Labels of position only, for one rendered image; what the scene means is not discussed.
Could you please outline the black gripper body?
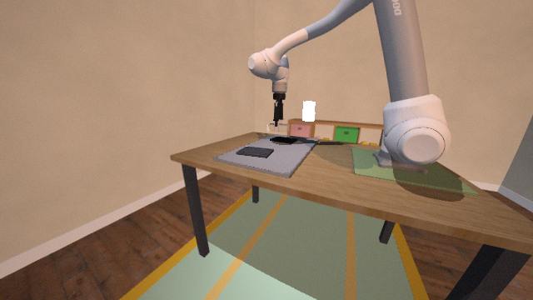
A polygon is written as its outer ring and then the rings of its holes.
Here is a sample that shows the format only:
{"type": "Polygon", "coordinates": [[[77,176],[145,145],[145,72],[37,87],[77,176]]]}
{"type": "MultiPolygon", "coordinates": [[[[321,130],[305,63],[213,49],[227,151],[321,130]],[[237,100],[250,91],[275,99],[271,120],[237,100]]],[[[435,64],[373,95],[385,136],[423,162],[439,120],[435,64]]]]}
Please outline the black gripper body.
{"type": "Polygon", "coordinates": [[[285,93],[273,93],[273,99],[276,100],[276,102],[279,102],[279,108],[280,104],[282,103],[282,100],[286,99],[285,93]]]}

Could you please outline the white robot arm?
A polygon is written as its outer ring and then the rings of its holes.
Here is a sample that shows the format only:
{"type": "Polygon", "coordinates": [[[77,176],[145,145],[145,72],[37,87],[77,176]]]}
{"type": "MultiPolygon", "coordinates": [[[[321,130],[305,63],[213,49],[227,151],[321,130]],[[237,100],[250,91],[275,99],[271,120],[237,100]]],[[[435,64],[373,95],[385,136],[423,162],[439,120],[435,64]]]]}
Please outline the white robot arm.
{"type": "Polygon", "coordinates": [[[375,10],[391,99],[383,109],[381,150],[372,155],[381,168],[427,174],[422,165],[446,154],[451,133],[441,100],[429,94],[415,0],[341,0],[320,21],[252,54],[248,67],[255,76],[272,80],[273,93],[286,93],[289,62],[285,53],[328,33],[370,3],[375,10]]]}

